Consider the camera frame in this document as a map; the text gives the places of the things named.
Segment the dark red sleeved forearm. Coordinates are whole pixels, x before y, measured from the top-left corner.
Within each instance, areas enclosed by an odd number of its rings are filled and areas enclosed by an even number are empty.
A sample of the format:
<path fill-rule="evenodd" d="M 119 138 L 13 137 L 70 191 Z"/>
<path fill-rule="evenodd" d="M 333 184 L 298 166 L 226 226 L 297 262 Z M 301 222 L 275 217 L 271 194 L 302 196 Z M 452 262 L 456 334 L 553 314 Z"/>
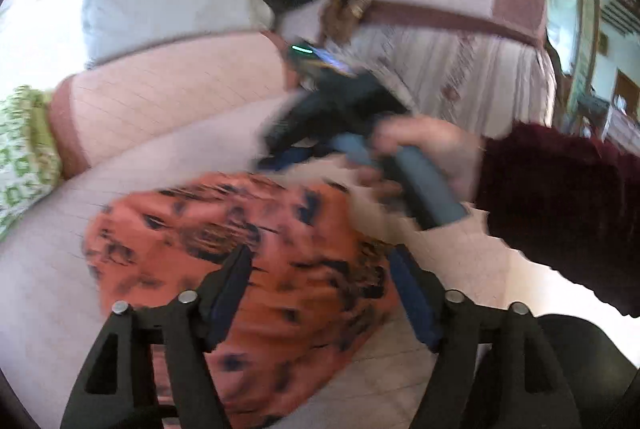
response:
<path fill-rule="evenodd" d="M 638 156 L 519 122 L 486 141 L 475 204 L 491 236 L 639 315 Z"/>

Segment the person's right hand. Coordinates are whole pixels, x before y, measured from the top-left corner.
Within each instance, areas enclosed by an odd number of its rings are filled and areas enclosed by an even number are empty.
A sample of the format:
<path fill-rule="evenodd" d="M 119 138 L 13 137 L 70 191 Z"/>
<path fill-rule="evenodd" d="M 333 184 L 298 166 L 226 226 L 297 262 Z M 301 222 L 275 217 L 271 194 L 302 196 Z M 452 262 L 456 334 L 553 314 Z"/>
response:
<path fill-rule="evenodd" d="M 375 155 L 394 155 L 413 146 L 431 160 L 462 202 L 473 204 L 485 143 L 454 124 L 427 116 L 394 116 L 380 121 L 371 137 Z"/>

